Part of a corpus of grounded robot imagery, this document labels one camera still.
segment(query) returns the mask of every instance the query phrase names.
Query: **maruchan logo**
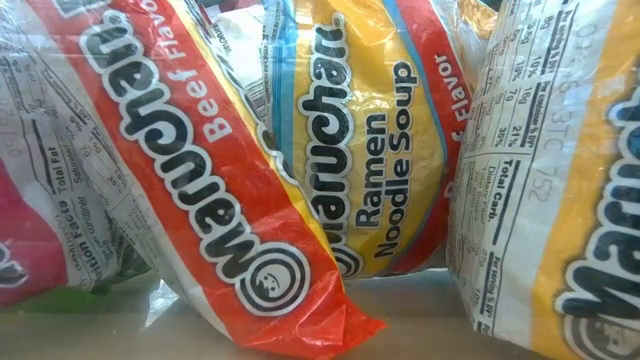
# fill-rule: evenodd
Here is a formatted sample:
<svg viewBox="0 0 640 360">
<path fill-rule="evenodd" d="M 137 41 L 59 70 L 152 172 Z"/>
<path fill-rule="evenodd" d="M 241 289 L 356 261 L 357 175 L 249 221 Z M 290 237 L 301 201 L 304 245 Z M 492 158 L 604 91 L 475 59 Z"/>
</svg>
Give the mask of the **maruchan logo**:
<svg viewBox="0 0 640 360">
<path fill-rule="evenodd" d="M 620 130 L 621 158 L 598 205 L 600 227 L 585 258 L 569 265 L 571 290 L 556 300 L 565 338 L 586 359 L 640 359 L 640 72 L 608 120 Z"/>
<path fill-rule="evenodd" d="M 213 173 L 211 155 L 194 144 L 191 120 L 171 104 L 171 91 L 160 82 L 155 63 L 144 56 L 127 16 L 105 11 L 102 23 L 87 29 L 79 43 L 119 104 L 120 132 L 154 161 L 176 206 L 187 212 L 201 239 L 200 254 L 215 265 L 217 276 L 235 287 L 254 315 L 280 316 L 296 308 L 309 290 L 306 257 L 283 242 L 262 244 L 252 233 L 240 203 Z"/>
<path fill-rule="evenodd" d="M 17 261 L 11 260 L 9 249 L 0 244 L 0 289 L 22 285 L 29 276 Z"/>
<path fill-rule="evenodd" d="M 309 93 L 298 100 L 298 110 L 307 117 L 311 141 L 307 145 L 305 186 L 310 202 L 329 239 L 343 277 L 362 271 L 363 261 L 347 246 L 351 204 L 348 199 L 352 155 L 353 117 L 345 103 L 351 98 L 351 68 L 345 18 L 334 13 L 328 25 L 313 27 Z"/>
</svg>

